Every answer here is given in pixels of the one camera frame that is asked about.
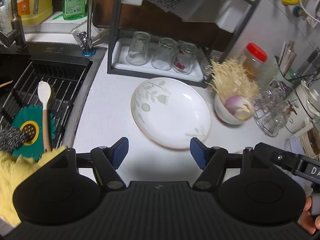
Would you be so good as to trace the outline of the person's right hand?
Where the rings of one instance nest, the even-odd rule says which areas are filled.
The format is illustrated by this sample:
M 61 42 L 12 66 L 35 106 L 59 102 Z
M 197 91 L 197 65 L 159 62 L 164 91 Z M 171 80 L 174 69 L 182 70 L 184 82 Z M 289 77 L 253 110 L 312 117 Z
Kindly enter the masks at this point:
M 313 218 L 310 213 L 310 208 L 312 206 L 312 199 L 311 197 L 306 198 L 306 203 L 303 209 L 303 212 L 299 219 L 300 226 L 306 230 L 308 233 L 313 235 L 316 230 L 319 230 L 320 227 L 320 217 Z

